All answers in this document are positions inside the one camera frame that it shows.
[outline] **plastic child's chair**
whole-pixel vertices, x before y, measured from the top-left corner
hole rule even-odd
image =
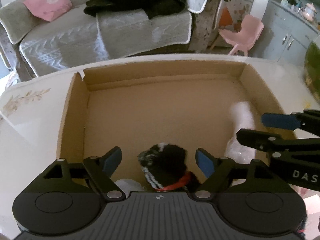
[[[263,28],[264,25],[258,18],[246,15],[241,23],[241,31],[233,33],[229,30],[220,29],[219,34],[228,44],[233,46],[228,55],[234,55],[241,50],[245,56],[248,56],[248,50],[253,47]]]

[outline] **kitchen counter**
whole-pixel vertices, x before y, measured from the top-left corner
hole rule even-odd
[[[303,82],[303,68],[265,59],[214,55],[173,54],[129,57],[96,62],[17,84],[0,97],[0,109],[10,112],[9,121],[0,121],[0,229],[10,238],[18,233],[12,215],[15,197],[49,164],[57,158],[61,116],[74,73],[84,76],[85,68],[128,62],[158,60],[227,60],[251,64],[273,93],[285,114],[301,112],[304,108],[319,109]],[[315,137],[302,130],[294,132],[297,138]]]
[[[293,15],[294,17],[296,17],[297,19],[299,19],[300,21],[302,21],[304,24],[306,24],[307,26],[309,26],[311,29],[313,29],[315,32],[320,33],[320,31],[316,28],[316,26],[314,26],[313,24],[311,24],[309,21],[305,20],[300,14],[298,13],[294,13],[290,8],[282,6],[280,3],[274,1],[274,0],[269,0],[271,3],[275,4],[276,6],[280,7],[281,9],[287,11],[288,13],[290,13],[291,15]]]

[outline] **couch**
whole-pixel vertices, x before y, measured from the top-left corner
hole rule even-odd
[[[0,8],[2,54],[21,80],[174,44],[204,50],[221,4],[221,0],[188,0],[185,11],[149,20],[141,9],[92,17],[83,12],[86,1],[71,0],[73,8],[52,22],[34,17],[23,0]]]

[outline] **green object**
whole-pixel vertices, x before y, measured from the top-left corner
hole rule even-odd
[[[320,49],[311,42],[305,58],[305,81],[315,99],[320,103]]]

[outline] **pink pillow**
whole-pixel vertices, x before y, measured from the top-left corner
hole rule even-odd
[[[29,11],[46,21],[53,21],[70,10],[70,0],[25,0],[23,2]]]

